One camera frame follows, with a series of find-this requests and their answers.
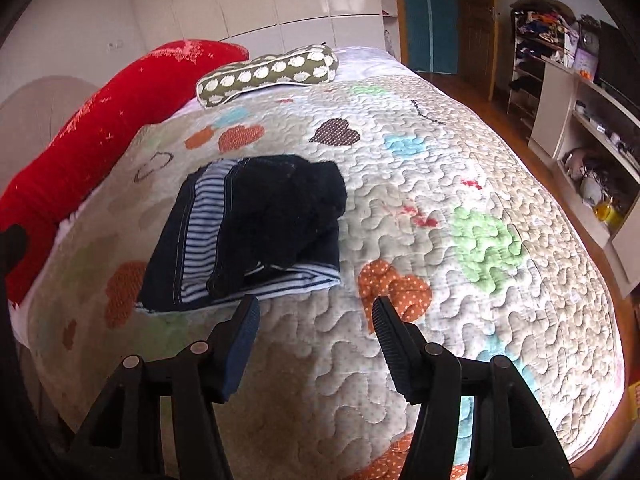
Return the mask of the quilted heart pattern bedspread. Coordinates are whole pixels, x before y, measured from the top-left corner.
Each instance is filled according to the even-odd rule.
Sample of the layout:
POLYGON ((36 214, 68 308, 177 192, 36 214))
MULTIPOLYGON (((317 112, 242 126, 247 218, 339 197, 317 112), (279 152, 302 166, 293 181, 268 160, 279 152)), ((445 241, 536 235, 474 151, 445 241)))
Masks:
POLYGON ((78 427, 128 354, 173 356, 230 307, 136 303, 183 181, 215 162, 297 155, 346 184, 331 287, 262 300, 240 390, 216 416, 239 479, 393 478, 416 426, 371 327, 375 296, 456 356, 502 353, 570 460, 624 390, 604 278, 554 197, 472 110, 416 77, 272 90, 142 128, 32 288, 28 341, 78 427))

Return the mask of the striped navy patched pants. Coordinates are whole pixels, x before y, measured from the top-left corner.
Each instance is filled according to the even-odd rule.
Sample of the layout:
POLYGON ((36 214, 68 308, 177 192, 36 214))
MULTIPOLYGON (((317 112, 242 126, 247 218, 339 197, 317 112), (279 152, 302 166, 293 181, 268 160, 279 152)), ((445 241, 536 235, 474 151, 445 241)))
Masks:
POLYGON ((340 284, 335 162, 297 155, 219 159, 183 181, 145 269, 141 310, 223 307, 340 284))

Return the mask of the olive white patterned pillow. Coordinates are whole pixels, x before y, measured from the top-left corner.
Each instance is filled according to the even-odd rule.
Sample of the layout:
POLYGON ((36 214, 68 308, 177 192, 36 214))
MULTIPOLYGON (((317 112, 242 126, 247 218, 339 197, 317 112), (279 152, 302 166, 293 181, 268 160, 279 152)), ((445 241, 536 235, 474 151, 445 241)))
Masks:
POLYGON ((195 96, 202 107, 212 108, 265 88, 324 84, 334 81, 339 65, 331 47, 310 44, 221 66, 198 80, 195 96))

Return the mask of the long red bolster pillow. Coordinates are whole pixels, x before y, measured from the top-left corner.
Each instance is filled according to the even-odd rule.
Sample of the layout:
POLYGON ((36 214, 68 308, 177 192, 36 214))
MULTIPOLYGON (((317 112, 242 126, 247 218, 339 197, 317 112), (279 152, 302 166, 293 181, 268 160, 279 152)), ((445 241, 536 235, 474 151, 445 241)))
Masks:
POLYGON ((140 128, 185 106, 201 76, 249 56, 247 48, 228 42, 168 42, 82 104, 1 196, 2 229, 17 224, 28 238, 26 255, 6 278, 10 301, 24 300, 49 257, 58 225, 105 179, 140 128))

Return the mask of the brown wooden door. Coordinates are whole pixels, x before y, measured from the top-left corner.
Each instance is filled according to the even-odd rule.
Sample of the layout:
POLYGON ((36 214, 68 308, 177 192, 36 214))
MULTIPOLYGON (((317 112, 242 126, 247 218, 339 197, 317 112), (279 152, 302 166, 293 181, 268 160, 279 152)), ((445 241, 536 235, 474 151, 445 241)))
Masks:
POLYGON ((459 75, 486 100, 494 96, 497 0, 458 0, 459 75))

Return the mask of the beige round headboard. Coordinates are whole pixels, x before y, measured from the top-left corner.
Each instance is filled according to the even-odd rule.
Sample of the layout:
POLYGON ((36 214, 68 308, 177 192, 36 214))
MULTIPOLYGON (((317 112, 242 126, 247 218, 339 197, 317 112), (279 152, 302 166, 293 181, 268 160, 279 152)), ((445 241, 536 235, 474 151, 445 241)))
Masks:
POLYGON ((24 84, 1 102, 1 192, 98 90, 80 78, 47 76, 24 84))

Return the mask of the dark cluttered shoe rack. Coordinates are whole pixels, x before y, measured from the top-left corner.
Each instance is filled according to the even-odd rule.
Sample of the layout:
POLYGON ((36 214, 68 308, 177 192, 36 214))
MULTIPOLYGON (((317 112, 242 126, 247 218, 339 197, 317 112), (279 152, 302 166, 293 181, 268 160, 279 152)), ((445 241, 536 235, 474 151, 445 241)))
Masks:
POLYGON ((590 15, 575 15, 559 0, 515 1, 510 19, 513 63, 506 110, 531 129, 548 62, 589 80, 596 78, 601 22, 590 15))

